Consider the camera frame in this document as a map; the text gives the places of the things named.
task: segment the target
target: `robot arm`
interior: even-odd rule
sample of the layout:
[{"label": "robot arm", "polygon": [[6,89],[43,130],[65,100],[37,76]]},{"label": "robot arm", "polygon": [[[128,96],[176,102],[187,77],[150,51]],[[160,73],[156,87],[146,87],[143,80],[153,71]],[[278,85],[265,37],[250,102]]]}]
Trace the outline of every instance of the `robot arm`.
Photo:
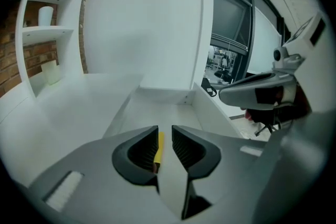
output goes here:
[{"label": "robot arm", "polygon": [[[318,12],[286,44],[274,50],[272,70],[223,88],[219,98],[225,104],[246,108],[252,118],[261,122],[265,118],[264,121],[273,125],[302,117],[311,109],[335,107],[335,92],[332,93],[335,83],[330,80],[328,92],[324,89],[324,93],[321,92],[323,82],[319,83],[327,75],[324,65],[334,65],[331,54],[328,55],[328,50],[334,49],[332,46],[331,30]],[[323,106],[322,94],[332,96]]]}]

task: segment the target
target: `metal frame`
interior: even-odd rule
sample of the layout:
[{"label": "metal frame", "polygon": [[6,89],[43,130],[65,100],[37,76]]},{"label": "metal frame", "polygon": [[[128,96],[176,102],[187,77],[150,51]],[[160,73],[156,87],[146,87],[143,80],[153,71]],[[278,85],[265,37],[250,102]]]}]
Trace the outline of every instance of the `metal frame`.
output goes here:
[{"label": "metal frame", "polygon": [[242,26],[242,23],[243,23],[245,14],[246,14],[247,7],[244,6],[244,5],[242,5],[239,1],[235,1],[235,0],[227,0],[227,1],[229,1],[229,2],[231,2],[231,3],[233,3],[233,4],[237,5],[237,6],[239,6],[239,7],[242,8],[242,10],[243,10],[242,16],[240,17],[239,24],[238,24],[238,26],[237,26],[237,30],[236,30],[235,35],[234,35],[234,38],[233,38],[233,40],[232,40],[232,41],[234,41],[234,40],[237,38],[238,34],[239,34],[239,30],[240,30],[240,28],[241,28],[241,26]]},{"label": "metal frame", "polygon": [[251,11],[250,11],[250,29],[249,29],[249,41],[248,41],[248,54],[242,57],[238,72],[236,73],[236,77],[234,81],[240,80],[245,78],[248,65],[250,63],[252,50],[253,50],[253,43],[254,43],[254,34],[255,34],[255,22],[256,22],[256,12],[255,12],[255,5],[254,0],[250,0],[252,3]]}]

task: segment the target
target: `yellow object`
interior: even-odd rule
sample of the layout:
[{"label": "yellow object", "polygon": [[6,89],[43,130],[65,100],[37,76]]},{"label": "yellow object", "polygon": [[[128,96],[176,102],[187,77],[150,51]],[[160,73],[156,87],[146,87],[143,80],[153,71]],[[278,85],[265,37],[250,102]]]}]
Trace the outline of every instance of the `yellow object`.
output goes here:
[{"label": "yellow object", "polygon": [[159,132],[159,148],[157,149],[156,155],[154,157],[155,163],[161,163],[161,156],[163,151],[163,138],[164,138],[164,132]]}]

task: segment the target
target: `white cylindrical container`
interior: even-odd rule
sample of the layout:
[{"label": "white cylindrical container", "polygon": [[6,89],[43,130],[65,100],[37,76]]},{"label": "white cylindrical container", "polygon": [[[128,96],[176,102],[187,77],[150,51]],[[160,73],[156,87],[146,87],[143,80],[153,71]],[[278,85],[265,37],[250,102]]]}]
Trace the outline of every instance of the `white cylindrical container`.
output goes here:
[{"label": "white cylindrical container", "polygon": [[38,26],[50,26],[53,11],[53,7],[40,8],[38,11]]},{"label": "white cylindrical container", "polygon": [[52,85],[60,80],[59,66],[56,65],[56,60],[44,63],[41,65],[43,75],[49,85]]}]

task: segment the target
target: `red brick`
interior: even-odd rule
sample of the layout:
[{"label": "red brick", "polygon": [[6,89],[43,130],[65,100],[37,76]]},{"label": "red brick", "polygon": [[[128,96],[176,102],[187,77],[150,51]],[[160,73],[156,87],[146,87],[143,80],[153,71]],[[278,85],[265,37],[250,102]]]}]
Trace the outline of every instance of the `red brick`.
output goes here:
[{"label": "red brick", "polygon": [[48,61],[48,55],[47,54],[40,55],[40,63],[43,63],[45,61]]},{"label": "red brick", "polygon": [[4,87],[0,87],[0,98],[5,95],[5,89]]},{"label": "red brick", "polygon": [[49,52],[48,44],[37,45],[33,47],[33,55],[45,54],[46,52]]},{"label": "red brick", "polygon": [[11,77],[13,77],[16,74],[19,74],[19,68],[17,67],[17,65],[14,65],[14,66],[12,66],[12,67],[9,68],[9,75]]},{"label": "red brick", "polygon": [[31,50],[30,49],[24,49],[23,51],[24,58],[27,59],[30,56],[32,56]]},{"label": "red brick", "polygon": [[5,90],[5,92],[10,91],[12,88],[14,88],[15,86],[17,86],[20,83],[21,83],[20,75],[17,75],[16,77],[14,77],[12,79],[7,80],[4,83],[4,90]]},{"label": "red brick", "polygon": [[0,44],[6,44],[10,42],[10,40],[11,40],[11,35],[9,33],[6,33],[0,38]]},{"label": "red brick", "polygon": [[26,60],[26,68],[31,68],[39,63],[39,57],[33,57],[31,59]]},{"label": "red brick", "polygon": [[50,50],[56,50],[56,49],[57,49],[56,43],[50,45]]},{"label": "red brick", "polygon": [[4,83],[7,79],[9,79],[8,71],[1,71],[0,72],[0,84]]},{"label": "red brick", "polygon": [[6,54],[15,53],[15,43],[10,43],[6,45]]},{"label": "red brick", "polygon": [[32,76],[39,74],[42,72],[41,66],[33,67],[27,70],[28,77],[31,78]]},{"label": "red brick", "polygon": [[4,57],[2,61],[0,62],[0,70],[14,63],[16,63],[16,55],[10,55],[10,56]]},{"label": "red brick", "polygon": [[57,52],[56,52],[56,51],[52,51],[52,52],[51,52],[51,58],[52,58],[53,60],[57,59]]}]

